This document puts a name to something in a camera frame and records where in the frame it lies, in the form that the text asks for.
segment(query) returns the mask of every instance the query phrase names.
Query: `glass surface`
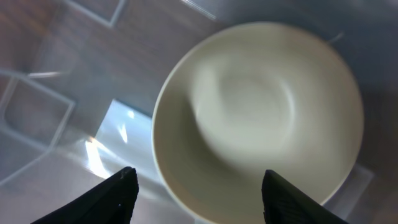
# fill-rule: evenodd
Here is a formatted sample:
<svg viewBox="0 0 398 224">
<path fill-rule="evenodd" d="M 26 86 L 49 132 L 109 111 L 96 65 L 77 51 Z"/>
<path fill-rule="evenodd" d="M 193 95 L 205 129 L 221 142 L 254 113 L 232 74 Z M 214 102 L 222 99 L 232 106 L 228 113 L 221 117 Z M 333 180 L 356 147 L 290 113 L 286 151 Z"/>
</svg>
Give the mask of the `glass surface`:
<svg viewBox="0 0 398 224">
<path fill-rule="evenodd" d="M 123 166 L 148 166 L 138 171 L 144 187 L 133 223 L 193 223 L 154 172 L 150 117 L 163 82 L 193 46 L 254 21 L 306 29 L 352 69 L 364 103 L 363 145 L 325 207 L 352 224 L 396 223 L 398 2 L 387 0 L 2 1 L 0 222 L 32 222 Z M 39 87 L 15 80 L 13 87 L 10 79 L 20 78 L 5 70 Z M 148 162 L 129 159 L 132 142 L 138 163 Z"/>
</svg>

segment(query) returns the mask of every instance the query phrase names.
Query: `white bowl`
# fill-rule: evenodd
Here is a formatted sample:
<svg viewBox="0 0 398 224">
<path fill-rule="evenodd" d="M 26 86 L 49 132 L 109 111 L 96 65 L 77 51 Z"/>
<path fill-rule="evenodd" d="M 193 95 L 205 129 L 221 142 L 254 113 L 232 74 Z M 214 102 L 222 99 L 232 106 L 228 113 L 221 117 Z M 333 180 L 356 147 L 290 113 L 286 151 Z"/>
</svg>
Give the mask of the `white bowl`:
<svg viewBox="0 0 398 224">
<path fill-rule="evenodd" d="M 215 223 L 264 223 L 273 169 L 325 203 L 352 169 L 363 108 L 344 61 L 302 29 L 258 22 L 198 44 L 160 91 L 157 168 L 176 201 Z"/>
</svg>

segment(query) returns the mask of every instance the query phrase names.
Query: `bowl rim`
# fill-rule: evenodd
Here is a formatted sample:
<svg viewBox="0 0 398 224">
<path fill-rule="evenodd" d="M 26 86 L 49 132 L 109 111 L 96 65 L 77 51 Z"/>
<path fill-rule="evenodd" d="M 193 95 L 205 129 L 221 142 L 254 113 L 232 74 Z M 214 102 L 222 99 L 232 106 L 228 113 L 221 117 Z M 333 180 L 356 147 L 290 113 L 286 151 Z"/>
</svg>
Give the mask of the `bowl rim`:
<svg viewBox="0 0 398 224">
<path fill-rule="evenodd" d="M 158 107 L 159 107 L 159 103 L 162 100 L 163 97 L 163 93 L 166 89 L 166 87 L 169 84 L 169 81 L 172 79 L 172 77 L 174 76 L 174 74 L 176 73 L 176 71 L 181 67 L 181 64 L 184 63 L 187 58 L 191 57 L 191 55 L 193 55 L 197 50 L 201 49 L 203 46 L 205 46 L 207 43 L 212 42 L 214 39 L 222 36 L 222 35 L 226 35 L 228 32 L 231 32 L 232 30 L 238 29 L 238 28 L 242 28 L 242 27 L 249 27 L 249 26 L 261 26 L 261 25 L 272 25 L 272 26 L 284 26 L 284 27 L 288 27 L 289 29 L 296 29 L 299 30 L 300 32 L 304 32 L 307 35 L 310 35 L 318 40 L 320 40 L 321 42 L 323 42 L 326 45 L 329 45 L 327 41 L 323 40 L 322 38 L 320 38 L 319 36 L 315 35 L 314 33 L 303 29 L 301 27 L 297 27 L 297 26 L 292 26 L 283 22 L 274 22 L 274 21 L 259 21 L 259 22 L 247 22 L 247 23 L 243 23 L 243 24 L 238 24 L 236 26 L 231 26 L 231 27 L 227 27 L 225 29 L 219 30 L 218 32 L 215 32 L 214 34 L 211 34 L 210 36 L 208 36 L 207 38 L 205 38 L 204 40 L 200 41 L 199 43 L 197 43 L 192 49 L 190 49 L 179 61 L 178 63 L 174 66 L 174 68 L 172 69 L 172 71 L 169 73 L 169 75 L 167 76 L 166 80 L 164 81 L 162 88 L 160 89 L 160 92 L 157 96 L 156 99 L 156 103 L 155 103 L 155 107 L 154 107 L 154 113 L 152 115 L 152 126 L 151 126 L 151 145 L 152 145 L 152 153 L 154 156 L 154 163 L 155 163 L 155 167 L 156 170 L 159 173 L 159 177 L 160 180 L 164 183 L 164 187 L 166 188 L 166 191 L 172 196 L 172 198 L 176 201 L 176 203 L 181 206 L 186 212 L 188 212 L 191 216 L 196 218 L 199 218 L 207 223 L 215 223 L 214 221 L 211 221 L 205 217 L 203 217 L 202 215 L 199 215 L 197 212 L 193 211 L 190 207 L 188 207 L 188 205 L 186 205 L 185 203 L 183 203 L 178 197 L 177 195 L 174 193 L 174 190 L 171 189 L 166 181 L 166 179 L 163 176 L 162 170 L 159 167 L 158 164 L 158 158 L 157 158 L 157 153 L 155 150 L 155 139 L 154 139 L 154 129 L 155 129 L 155 122 L 156 122 L 156 117 L 157 117 L 157 112 L 158 112 Z M 358 91 L 358 95 L 359 95 L 359 103 L 360 103 L 360 112 L 361 114 L 359 114 L 359 116 L 361 117 L 361 137 L 360 137 L 360 143 L 359 143 L 359 149 L 355 154 L 355 158 L 358 158 L 358 154 L 360 152 L 361 146 L 362 146 L 362 142 L 363 142 L 363 132 L 364 132 L 364 111 L 363 111 L 363 100 L 359 91 L 359 86 L 358 86 L 358 82 L 355 79 L 355 76 L 353 75 L 353 72 L 351 70 L 351 68 L 347 65 L 347 63 L 345 62 L 344 58 L 333 48 L 330 47 L 330 50 L 333 51 L 336 56 L 338 56 L 340 58 L 340 60 L 343 62 L 343 64 L 345 65 L 345 67 L 349 70 L 350 74 L 351 74 L 351 78 L 354 80 L 354 84 L 356 86 L 356 89 Z M 350 172 L 352 171 L 354 165 L 356 163 L 356 160 L 354 160 L 352 162 L 352 164 L 350 164 L 350 169 L 347 170 L 347 173 L 343 176 L 344 178 L 342 178 L 341 182 L 336 186 L 336 188 L 329 194 L 329 196 L 327 196 L 326 199 L 324 199 L 322 201 L 322 203 L 320 203 L 320 205 L 324 205 L 327 203 L 327 201 L 329 201 L 329 199 L 332 198 L 332 196 L 334 196 L 334 194 L 336 194 L 336 192 L 341 188 L 341 186 L 344 184 L 344 182 L 346 181 L 347 177 L 349 176 Z"/>
</svg>

